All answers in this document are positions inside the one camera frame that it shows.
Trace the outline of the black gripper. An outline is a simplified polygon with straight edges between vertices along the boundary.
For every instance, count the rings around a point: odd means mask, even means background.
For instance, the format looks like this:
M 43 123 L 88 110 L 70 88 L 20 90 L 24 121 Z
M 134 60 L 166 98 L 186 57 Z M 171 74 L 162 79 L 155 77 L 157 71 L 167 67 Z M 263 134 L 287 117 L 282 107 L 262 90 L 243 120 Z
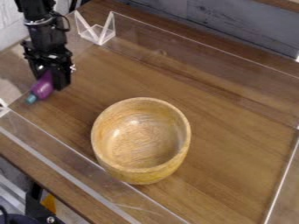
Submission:
M 35 79 L 39 80 L 51 69 L 54 88 L 62 91 L 71 84 L 72 52 L 66 47 L 44 52 L 38 50 L 28 40 L 22 42 L 22 46 Z

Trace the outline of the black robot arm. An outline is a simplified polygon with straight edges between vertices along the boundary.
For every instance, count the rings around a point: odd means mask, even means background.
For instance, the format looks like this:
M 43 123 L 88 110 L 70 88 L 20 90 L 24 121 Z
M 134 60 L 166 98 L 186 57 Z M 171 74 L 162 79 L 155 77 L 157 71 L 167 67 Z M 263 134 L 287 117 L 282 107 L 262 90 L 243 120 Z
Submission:
M 63 90 L 71 84 L 74 66 L 72 52 L 67 48 L 70 20 L 54 9 L 54 0 L 14 1 L 30 33 L 22 46 L 34 77 L 39 80 L 50 72 L 54 88 Z

